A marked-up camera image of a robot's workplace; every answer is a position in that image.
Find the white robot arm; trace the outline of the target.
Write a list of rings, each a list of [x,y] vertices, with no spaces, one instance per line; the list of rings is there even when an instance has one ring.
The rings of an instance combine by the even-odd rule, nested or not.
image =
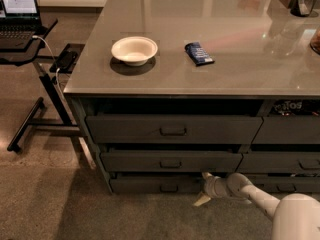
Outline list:
[[[240,173],[221,178],[204,172],[202,177],[204,184],[194,206],[213,198],[250,201],[272,221],[271,240],[320,240],[320,202],[313,197],[293,193],[278,199]]]

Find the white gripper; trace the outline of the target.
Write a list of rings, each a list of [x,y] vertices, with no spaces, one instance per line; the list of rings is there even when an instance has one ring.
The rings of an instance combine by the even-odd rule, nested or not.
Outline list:
[[[229,196],[226,180],[224,178],[213,176],[209,172],[202,172],[205,179],[204,192],[200,192],[196,201],[193,203],[195,207],[199,207],[211,200],[211,198],[222,198]]]

